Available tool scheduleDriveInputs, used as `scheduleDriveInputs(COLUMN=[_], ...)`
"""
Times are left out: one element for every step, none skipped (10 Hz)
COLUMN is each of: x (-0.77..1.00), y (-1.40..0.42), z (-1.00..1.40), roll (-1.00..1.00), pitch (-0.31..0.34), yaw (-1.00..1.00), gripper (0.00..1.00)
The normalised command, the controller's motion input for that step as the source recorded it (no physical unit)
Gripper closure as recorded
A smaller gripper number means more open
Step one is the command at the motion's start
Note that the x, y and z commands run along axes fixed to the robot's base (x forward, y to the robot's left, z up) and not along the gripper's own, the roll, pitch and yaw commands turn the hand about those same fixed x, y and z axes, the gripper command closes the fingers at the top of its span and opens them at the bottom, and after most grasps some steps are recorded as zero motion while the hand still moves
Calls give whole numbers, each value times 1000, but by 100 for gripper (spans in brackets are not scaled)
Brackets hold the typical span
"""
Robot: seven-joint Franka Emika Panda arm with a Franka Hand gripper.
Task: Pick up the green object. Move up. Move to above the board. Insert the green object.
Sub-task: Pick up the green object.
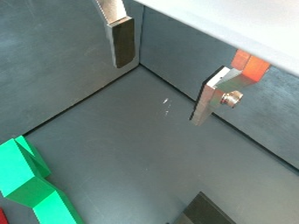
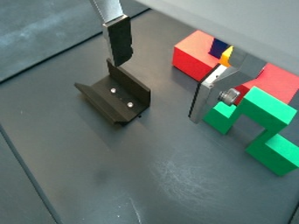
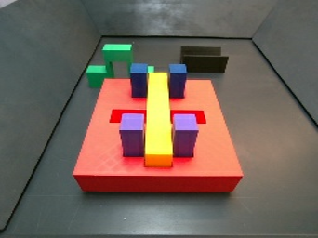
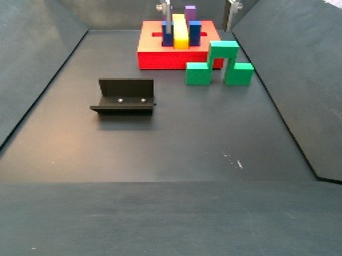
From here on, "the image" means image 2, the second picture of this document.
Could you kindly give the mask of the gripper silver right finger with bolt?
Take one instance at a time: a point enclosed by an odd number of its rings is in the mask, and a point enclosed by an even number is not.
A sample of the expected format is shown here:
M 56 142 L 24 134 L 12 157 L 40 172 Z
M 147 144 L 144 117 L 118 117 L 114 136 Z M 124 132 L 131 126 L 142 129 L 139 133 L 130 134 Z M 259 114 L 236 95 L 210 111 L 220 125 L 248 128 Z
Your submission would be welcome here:
M 188 114 L 194 123 L 202 120 L 218 102 L 227 105 L 235 102 L 239 97 L 235 87 L 254 80 L 267 64 L 238 47 L 232 48 L 228 63 L 230 67 L 216 65 L 196 87 Z

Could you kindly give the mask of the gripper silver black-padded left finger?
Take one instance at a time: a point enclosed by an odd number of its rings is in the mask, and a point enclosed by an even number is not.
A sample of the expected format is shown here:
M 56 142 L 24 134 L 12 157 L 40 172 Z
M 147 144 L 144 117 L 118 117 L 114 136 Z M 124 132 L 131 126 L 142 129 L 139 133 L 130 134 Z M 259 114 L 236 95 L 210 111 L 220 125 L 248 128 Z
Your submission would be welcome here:
M 98 13 L 114 66 L 122 66 L 132 57 L 131 18 L 124 14 L 119 0 L 90 0 Z

